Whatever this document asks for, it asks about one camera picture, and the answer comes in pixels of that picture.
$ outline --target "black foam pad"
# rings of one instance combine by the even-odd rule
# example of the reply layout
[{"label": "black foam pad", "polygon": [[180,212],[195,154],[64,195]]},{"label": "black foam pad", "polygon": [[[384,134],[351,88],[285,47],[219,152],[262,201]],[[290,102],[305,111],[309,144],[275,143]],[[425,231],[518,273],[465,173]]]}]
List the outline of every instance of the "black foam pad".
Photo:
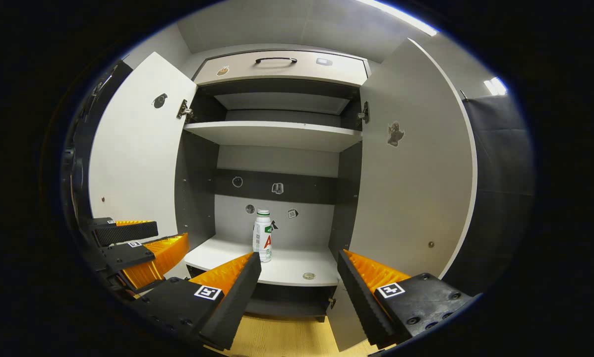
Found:
[{"label": "black foam pad", "polygon": [[337,271],[348,290],[348,295],[367,340],[372,345],[385,344],[387,346],[390,344],[392,336],[397,334],[394,325],[367,288],[350,258],[342,250],[339,251]]},{"label": "black foam pad", "polygon": [[227,296],[200,330],[209,345],[221,351],[231,348],[260,273],[259,253],[253,253]]}]

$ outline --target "drawer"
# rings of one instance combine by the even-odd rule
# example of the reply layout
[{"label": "drawer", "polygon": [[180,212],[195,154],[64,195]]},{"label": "drawer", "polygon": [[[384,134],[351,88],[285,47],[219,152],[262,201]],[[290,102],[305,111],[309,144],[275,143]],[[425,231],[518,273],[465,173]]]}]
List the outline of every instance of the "drawer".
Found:
[{"label": "drawer", "polygon": [[[264,59],[269,57],[289,59]],[[208,59],[193,82],[201,86],[258,78],[310,79],[361,86],[367,80],[367,73],[363,60],[354,57],[308,51],[260,51]]]}]

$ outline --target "cabinet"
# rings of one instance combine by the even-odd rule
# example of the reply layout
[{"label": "cabinet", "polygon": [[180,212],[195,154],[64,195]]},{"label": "cabinet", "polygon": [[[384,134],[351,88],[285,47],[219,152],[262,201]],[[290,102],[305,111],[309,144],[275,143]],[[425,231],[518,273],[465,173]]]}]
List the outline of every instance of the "cabinet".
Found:
[{"label": "cabinet", "polygon": [[[254,64],[265,57],[289,59]],[[177,118],[183,99],[193,110],[186,124]],[[274,257],[262,264],[247,309],[327,314],[340,350],[365,337],[338,288],[338,250],[442,276],[475,201],[467,113],[444,72],[409,39],[374,74],[347,55],[277,50],[208,59],[190,80],[152,54],[111,100],[92,161],[93,213],[154,219],[163,234],[190,232],[184,262],[192,275],[250,251],[247,206],[270,209],[279,228]]]}]

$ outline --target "ceiling light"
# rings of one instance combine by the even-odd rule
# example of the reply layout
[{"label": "ceiling light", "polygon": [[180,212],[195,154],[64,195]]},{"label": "ceiling light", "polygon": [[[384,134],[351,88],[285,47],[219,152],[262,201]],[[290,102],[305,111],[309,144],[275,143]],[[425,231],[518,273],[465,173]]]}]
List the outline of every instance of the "ceiling light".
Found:
[{"label": "ceiling light", "polygon": [[505,95],[506,94],[506,87],[504,86],[504,84],[502,84],[502,82],[499,80],[498,77],[495,77],[495,78],[491,79],[491,83],[496,88],[497,93],[499,95]]},{"label": "ceiling light", "polygon": [[487,89],[491,92],[491,95],[497,95],[497,90],[491,81],[484,81],[484,85],[487,86]]},{"label": "ceiling light", "polygon": [[394,9],[394,7],[387,6],[385,4],[381,4],[378,1],[374,0],[356,0],[358,2],[362,2],[363,4],[369,5],[371,7],[376,7],[379,10],[385,11],[386,13],[396,16],[397,18],[403,20],[404,22],[414,26],[415,28],[421,30],[422,32],[428,34],[429,36],[434,36],[438,33],[437,30],[433,29],[430,25],[409,16],[408,14],[404,13],[403,11]]}]

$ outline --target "dark gray panel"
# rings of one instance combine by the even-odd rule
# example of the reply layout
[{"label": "dark gray panel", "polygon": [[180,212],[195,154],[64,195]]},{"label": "dark gray panel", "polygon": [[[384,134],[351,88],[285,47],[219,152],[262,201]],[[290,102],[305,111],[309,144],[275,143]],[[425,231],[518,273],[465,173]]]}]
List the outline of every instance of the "dark gray panel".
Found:
[{"label": "dark gray panel", "polygon": [[258,283],[246,312],[272,316],[326,316],[327,299],[333,296],[335,289]]},{"label": "dark gray panel", "polygon": [[227,117],[227,108],[210,95],[195,95],[190,106],[194,118],[190,122],[224,121]]},{"label": "dark gray panel", "polygon": [[178,232],[189,233],[191,249],[216,233],[213,174],[219,145],[182,131],[176,162],[174,197]]},{"label": "dark gray panel", "polygon": [[[233,183],[236,177],[242,179],[240,187],[236,187]],[[334,205],[336,181],[337,179],[334,177],[217,169],[215,173],[215,193],[268,201]],[[282,194],[272,192],[274,183],[283,184],[284,192]]]},{"label": "dark gray panel", "polygon": [[341,127],[363,131],[363,121],[356,119],[358,113],[361,113],[361,99],[351,100],[341,113]]},{"label": "dark gray panel", "polygon": [[467,237],[443,280],[473,296],[496,282],[526,235],[535,169],[526,124],[509,97],[463,104],[474,132],[478,190]]},{"label": "dark gray panel", "polygon": [[339,153],[335,214],[328,242],[336,260],[339,258],[339,250],[348,249],[352,239],[361,183],[362,150],[363,143],[359,142]]},{"label": "dark gray panel", "polygon": [[490,95],[463,102],[474,131],[527,129],[526,121],[510,97]]},{"label": "dark gray panel", "polygon": [[533,194],[533,151],[524,129],[474,131],[478,151],[478,189]]},{"label": "dark gray panel", "polygon": [[359,96],[358,87],[292,78],[241,79],[238,81],[205,84],[198,87],[198,93],[200,95],[256,92],[305,93],[343,99],[354,99]]}]

